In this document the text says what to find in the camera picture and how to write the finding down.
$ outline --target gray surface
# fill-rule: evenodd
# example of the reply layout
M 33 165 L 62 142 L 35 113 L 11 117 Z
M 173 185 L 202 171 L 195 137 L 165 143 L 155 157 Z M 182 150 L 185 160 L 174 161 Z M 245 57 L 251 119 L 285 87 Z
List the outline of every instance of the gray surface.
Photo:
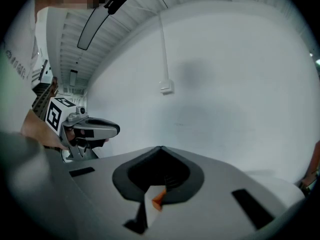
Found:
M 204 184 L 187 202 L 164 205 L 152 226 L 139 235 L 123 226 L 136 216 L 139 204 L 122 198 L 112 183 L 112 174 L 119 165 L 152 147 L 103 159 L 63 163 L 58 152 L 44 150 L 36 141 L 19 135 L 0 133 L 0 144 L 0 165 L 13 197 L 32 220 L 63 239 L 249 237 L 255 228 L 231 195 L 242 188 L 274 216 L 285 211 L 268 190 L 235 167 L 169 148 L 203 169 Z M 68 172 L 86 167 L 95 171 L 74 178 Z
M 150 149 L 152 147 L 103 159 L 68 163 L 66 166 L 69 170 L 88 166 L 95 169 L 73 179 L 102 213 L 108 214 L 114 224 L 123 225 L 135 217 L 138 203 L 125 200 L 118 193 L 112 183 L 113 171 Z M 238 189 L 246 189 L 275 217 L 285 211 L 272 193 L 235 167 L 187 151 L 169 149 L 199 165 L 204 172 L 204 184 L 189 201 L 164 205 L 162 213 L 144 233 L 144 238 L 239 239 L 248 236 L 255 228 L 231 194 Z

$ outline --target ceiling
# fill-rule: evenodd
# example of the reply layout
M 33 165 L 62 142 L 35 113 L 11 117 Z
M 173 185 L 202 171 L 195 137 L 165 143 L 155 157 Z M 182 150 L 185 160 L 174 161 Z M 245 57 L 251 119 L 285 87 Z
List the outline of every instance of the ceiling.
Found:
M 95 69 L 107 54 L 138 25 L 175 5 L 192 0 L 128 0 L 101 25 L 88 50 L 77 48 L 78 40 L 92 10 L 49 8 L 47 50 L 53 74 L 64 93 L 83 94 Z M 310 52 L 320 56 L 318 44 L 295 5 L 290 0 L 252 0 L 275 7 L 301 35 Z M 77 70 L 75 87 L 69 86 L 70 70 Z

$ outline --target person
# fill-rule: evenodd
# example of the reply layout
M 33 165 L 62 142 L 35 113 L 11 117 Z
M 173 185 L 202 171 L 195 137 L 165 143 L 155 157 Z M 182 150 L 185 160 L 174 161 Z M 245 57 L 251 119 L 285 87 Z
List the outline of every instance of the person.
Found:
M 30 109 L 36 95 L 31 90 L 32 71 L 38 58 L 35 36 L 37 13 L 46 7 L 93 9 L 106 0 L 28 0 L 1 42 L 0 104 L 4 108 L 0 130 L 20 132 L 44 146 L 67 148 L 51 128 Z M 75 135 L 68 132 L 68 139 Z

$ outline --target white t-shirt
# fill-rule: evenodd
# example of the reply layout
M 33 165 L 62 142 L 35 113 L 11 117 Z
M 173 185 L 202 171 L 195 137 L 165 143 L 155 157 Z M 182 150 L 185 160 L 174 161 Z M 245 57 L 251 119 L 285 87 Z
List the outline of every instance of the white t-shirt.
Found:
M 35 0 L 28 0 L 0 44 L 0 131 L 19 132 L 36 94 L 32 71 L 38 58 Z

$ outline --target corrugated ceiling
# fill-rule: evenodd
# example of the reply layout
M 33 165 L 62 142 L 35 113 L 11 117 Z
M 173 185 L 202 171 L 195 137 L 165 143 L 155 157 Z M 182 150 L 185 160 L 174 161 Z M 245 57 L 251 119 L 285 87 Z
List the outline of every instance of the corrugated ceiling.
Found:
M 60 67 L 60 83 L 62 83 L 64 90 L 70 88 L 70 70 L 77 70 L 76 87 L 73 87 L 71 92 L 83 94 L 83 90 L 87 87 L 93 72 L 115 45 L 138 25 L 154 16 L 150 11 L 140 10 L 134 7 L 142 7 L 154 12 L 160 12 L 189 1 L 192 0 L 128 0 L 126 2 L 128 6 L 126 6 L 126 4 L 123 5 L 116 14 L 110 15 L 106 19 L 86 51 L 77 48 L 77 44 L 92 10 L 68 10 L 64 15 L 64 21 L 62 21 L 63 28 L 58 38 L 59 43 L 56 44 L 56 49 L 59 50 L 59 52 L 56 53 L 56 65 Z M 253 1 L 273 6 L 279 10 L 301 35 L 310 52 L 317 55 L 320 54 L 318 44 L 312 32 L 290 0 Z

